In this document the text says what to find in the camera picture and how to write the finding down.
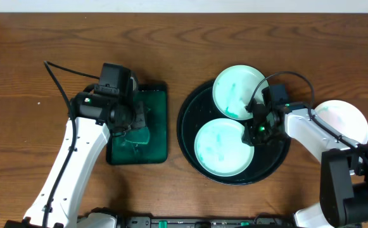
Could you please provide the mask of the green sponge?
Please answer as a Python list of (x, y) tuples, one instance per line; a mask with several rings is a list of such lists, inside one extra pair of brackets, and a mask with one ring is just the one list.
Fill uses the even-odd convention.
[(124, 139), (132, 144), (147, 145), (150, 140), (150, 132), (147, 127), (132, 129), (124, 135)]

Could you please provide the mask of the white plate green stain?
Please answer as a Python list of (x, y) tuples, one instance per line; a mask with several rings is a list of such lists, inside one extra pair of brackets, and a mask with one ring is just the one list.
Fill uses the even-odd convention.
[(316, 114), (344, 136), (361, 144), (368, 143), (368, 123), (354, 105), (341, 100), (329, 100), (315, 108)]

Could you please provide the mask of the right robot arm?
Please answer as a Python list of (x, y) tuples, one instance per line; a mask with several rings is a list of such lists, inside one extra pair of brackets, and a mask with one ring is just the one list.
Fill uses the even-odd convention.
[(304, 103), (253, 105), (242, 142), (266, 146), (290, 137), (320, 161), (320, 200), (298, 211), (295, 221), (319, 227), (368, 222), (368, 144), (360, 144), (321, 120)]

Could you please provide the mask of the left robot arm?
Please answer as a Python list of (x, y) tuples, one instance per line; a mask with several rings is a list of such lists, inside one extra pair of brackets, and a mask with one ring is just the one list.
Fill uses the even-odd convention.
[(64, 140), (51, 171), (22, 221), (9, 227), (118, 227), (105, 208), (79, 218), (79, 208), (99, 154), (113, 136), (145, 126), (146, 107), (139, 93), (128, 96), (80, 92), (69, 103)]

